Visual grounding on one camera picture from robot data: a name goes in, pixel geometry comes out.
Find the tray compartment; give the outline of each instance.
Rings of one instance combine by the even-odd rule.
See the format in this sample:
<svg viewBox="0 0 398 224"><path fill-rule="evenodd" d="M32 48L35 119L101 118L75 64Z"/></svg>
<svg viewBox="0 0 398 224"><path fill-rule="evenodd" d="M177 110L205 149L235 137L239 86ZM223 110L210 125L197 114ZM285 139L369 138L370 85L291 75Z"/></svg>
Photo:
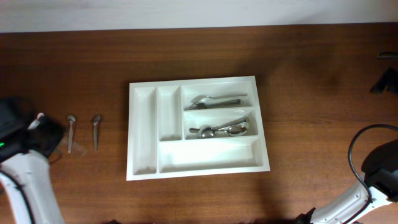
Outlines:
<svg viewBox="0 0 398 224"><path fill-rule="evenodd" d="M196 110L184 112L185 139L197 139L197 135L190 133L190 128L201 128L203 125L212 127L247 116L249 118L248 132L244 136L258 134L257 121L254 108L225 108L212 110ZM215 138L230 137L228 133L217 132Z"/></svg>
<svg viewBox="0 0 398 224"><path fill-rule="evenodd" d="M183 108L188 110L189 106L192 105L190 102L194 98L199 96L234 96L229 98L223 98L218 100L203 100L204 103L219 103L227 100L242 99L243 103L238 107L252 106L253 95L251 82L223 82L223 83L207 83L197 85L183 85L182 86L182 99ZM219 106L218 108L232 108L237 105Z"/></svg>
<svg viewBox="0 0 398 224"><path fill-rule="evenodd" d="M157 168L156 88L134 89L133 110L133 174L155 174Z"/></svg>
<svg viewBox="0 0 398 224"><path fill-rule="evenodd" d="M159 140L175 141L182 138L179 86L158 87L157 114Z"/></svg>
<svg viewBox="0 0 398 224"><path fill-rule="evenodd" d="M261 144L258 137L198 139L162 142L159 145L160 173L262 165Z"/></svg>

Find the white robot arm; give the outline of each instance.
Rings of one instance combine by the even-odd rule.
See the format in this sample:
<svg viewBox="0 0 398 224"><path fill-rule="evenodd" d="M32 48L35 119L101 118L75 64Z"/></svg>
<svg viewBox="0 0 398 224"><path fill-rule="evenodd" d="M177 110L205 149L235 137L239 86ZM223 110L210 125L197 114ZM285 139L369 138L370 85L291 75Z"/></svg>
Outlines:
<svg viewBox="0 0 398 224"><path fill-rule="evenodd" d="M17 224L65 223L52 189L49 162L41 153L30 150L4 161L0 181Z"/></svg>
<svg viewBox="0 0 398 224"><path fill-rule="evenodd" d="M355 140L368 129L398 127L374 124L361 129L348 151L351 170L358 179L352 188L332 203L299 215L295 224L351 224L365 214L392 202L398 202L398 139L375 148L365 159L360 177L354 168L351 153Z"/></svg>

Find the white wall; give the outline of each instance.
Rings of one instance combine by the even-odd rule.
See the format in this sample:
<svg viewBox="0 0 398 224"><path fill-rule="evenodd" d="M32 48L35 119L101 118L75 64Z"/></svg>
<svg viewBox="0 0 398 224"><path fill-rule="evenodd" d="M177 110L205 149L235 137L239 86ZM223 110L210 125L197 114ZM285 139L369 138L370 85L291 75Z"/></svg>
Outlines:
<svg viewBox="0 0 398 224"><path fill-rule="evenodd" d="M398 0L0 0L0 32L398 22Z"/></svg>

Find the spoon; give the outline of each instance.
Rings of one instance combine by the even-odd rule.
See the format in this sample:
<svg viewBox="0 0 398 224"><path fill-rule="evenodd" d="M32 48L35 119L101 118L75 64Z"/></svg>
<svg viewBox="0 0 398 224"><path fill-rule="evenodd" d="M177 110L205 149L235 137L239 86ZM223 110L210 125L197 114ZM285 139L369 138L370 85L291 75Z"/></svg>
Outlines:
<svg viewBox="0 0 398 224"><path fill-rule="evenodd" d="M247 116L244 116L243 118L239 118L233 121L230 121L228 123L222 124L217 127L210 127L210 126L204 126L202 127L198 132L197 132L197 138L212 138L214 137L216 131L223 129L223 128L228 128L230 126L235 126L240 123L245 123L249 122L249 118Z"/></svg>
<svg viewBox="0 0 398 224"><path fill-rule="evenodd" d="M200 128L190 128L189 132L191 133L197 133L199 132ZM245 135L248 132L248 128L243 126L243 125L235 125L231 126L228 129L225 130L217 130L217 131L224 131L228 133L231 137L238 137Z"/></svg>
<svg viewBox="0 0 398 224"><path fill-rule="evenodd" d="M73 124L76 122L76 118L74 115L70 114L67 116L67 121L70 124L69 127L69 139L68 139L68 153L72 153L72 142L73 142Z"/></svg>
<svg viewBox="0 0 398 224"><path fill-rule="evenodd" d="M101 121L101 115L97 114L93 118L94 124L94 150L95 152L98 151L98 123Z"/></svg>

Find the spoon handle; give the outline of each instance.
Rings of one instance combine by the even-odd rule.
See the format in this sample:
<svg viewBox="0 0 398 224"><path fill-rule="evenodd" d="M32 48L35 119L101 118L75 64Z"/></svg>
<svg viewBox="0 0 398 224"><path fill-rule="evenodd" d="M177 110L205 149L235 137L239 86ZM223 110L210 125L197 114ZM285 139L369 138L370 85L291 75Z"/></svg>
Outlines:
<svg viewBox="0 0 398 224"><path fill-rule="evenodd" d="M72 153L72 142L73 142L73 125L72 122L70 122L70 127L69 127L69 139L68 139L68 153Z"/></svg>
<svg viewBox="0 0 398 224"><path fill-rule="evenodd" d="M237 99L237 100L228 100L228 101L224 101L224 102L219 102L219 103L213 103L213 104L209 104L207 106L207 108L211 108L214 106L226 106L226 105L235 105L235 104L242 104L242 100L241 99Z"/></svg>
<svg viewBox="0 0 398 224"><path fill-rule="evenodd" d="M94 151L98 151L98 127L94 125Z"/></svg>
<svg viewBox="0 0 398 224"><path fill-rule="evenodd" d="M189 129L189 132L191 132L191 133L197 133L197 132L199 132L199 130L200 130L200 128L190 128L190 129Z"/></svg>
<svg viewBox="0 0 398 224"><path fill-rule="evenodd" d="M234 125L237 125L237 124L240 124L240 123L245 123L245 122L249 122L249 118L247 116L244 116L243 118L239 118L239 119L230 121L228 123L222 124L220 126L214 127L214 130L218 131L220 129L227 128L227 127L230 127L230 126L234 126Z"/></svg>

